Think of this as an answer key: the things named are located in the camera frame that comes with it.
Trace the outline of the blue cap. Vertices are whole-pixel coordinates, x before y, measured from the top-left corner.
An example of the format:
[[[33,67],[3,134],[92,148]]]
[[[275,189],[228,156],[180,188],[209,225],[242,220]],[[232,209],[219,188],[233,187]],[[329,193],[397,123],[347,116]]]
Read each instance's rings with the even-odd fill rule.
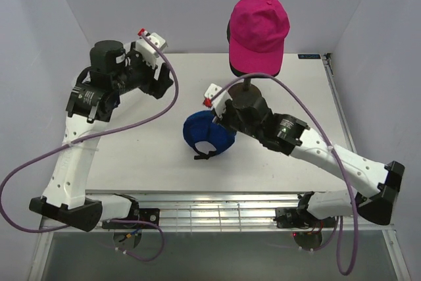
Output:
[[[214,122],[212,111],[199,111],[184,122],[182,134],[185,142],[196,152],[195,160],[208,160],[228,150],[235,142],[236,132],[230,132],[225,127]],[[203,153],[196,144],[207,142],[214,151]]]

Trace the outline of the pink cap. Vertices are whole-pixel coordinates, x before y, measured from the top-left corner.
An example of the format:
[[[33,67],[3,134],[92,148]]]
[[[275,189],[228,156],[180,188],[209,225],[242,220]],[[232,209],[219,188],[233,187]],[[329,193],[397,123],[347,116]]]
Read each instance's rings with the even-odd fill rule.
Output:
[[[288,15],[279,0],[239,0],[227,25],[228,58],[235,76],[281,71]]]

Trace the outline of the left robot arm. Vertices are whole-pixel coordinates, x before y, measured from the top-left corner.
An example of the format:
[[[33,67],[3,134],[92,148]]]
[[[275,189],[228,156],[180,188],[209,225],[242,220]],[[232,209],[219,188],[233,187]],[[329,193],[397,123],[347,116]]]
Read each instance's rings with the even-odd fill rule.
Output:
[[[156,34],[129,46],[115,40],[97,42],[89,52],[90,65],[81,71],[66,105],[66,126],[51,179],[29,209],[84,232],[116,218],[125,228],[139,222],[138,204],[127,195],[86,195],[86,184],[101,136],[125,93],[139,89],[160,99],[174,83],[167,63],[157,65],[166,42]]]

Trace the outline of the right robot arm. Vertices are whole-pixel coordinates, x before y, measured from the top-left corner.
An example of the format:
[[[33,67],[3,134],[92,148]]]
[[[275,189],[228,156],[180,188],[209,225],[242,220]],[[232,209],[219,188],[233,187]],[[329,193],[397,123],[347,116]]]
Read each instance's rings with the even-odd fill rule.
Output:
[[[298,205],[278,217],[285,227],[313,226],[329,218],[355,215],[374,224],[390,224],[405,171],[401,163],[378,163],[329,144],[306,122],[273,113],[262,97],[254,103],[238,103],[221,95],[207,98],[204,103],[213,108],[217,123],[223,127],[248,135],[271,151],[306,161],[350,184],[346,190],[310,191],[299,196]]]

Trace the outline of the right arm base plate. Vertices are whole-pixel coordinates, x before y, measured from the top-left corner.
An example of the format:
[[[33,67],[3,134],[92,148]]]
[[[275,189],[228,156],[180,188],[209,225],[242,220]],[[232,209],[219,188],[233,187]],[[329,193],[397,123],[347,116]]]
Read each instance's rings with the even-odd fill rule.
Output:
[[[275,209],[274,222],[277,228],[333,228],[336,224],[334,217],[323,219],[316,218],[307,210],[294,208],[278,207]]]

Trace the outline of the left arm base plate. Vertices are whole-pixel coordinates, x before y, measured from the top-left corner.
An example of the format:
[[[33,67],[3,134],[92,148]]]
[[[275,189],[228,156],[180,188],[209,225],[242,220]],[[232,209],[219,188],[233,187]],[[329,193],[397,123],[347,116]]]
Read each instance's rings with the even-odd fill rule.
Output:
[[[118,218],[116,220],[108,220],[102,223],[102,229],[110,230],[136,230],[138,228],[152,229],[149,225],[139,224],[138,221],[149,222],[159,225],[160,209],[131,209],[126,218]]]

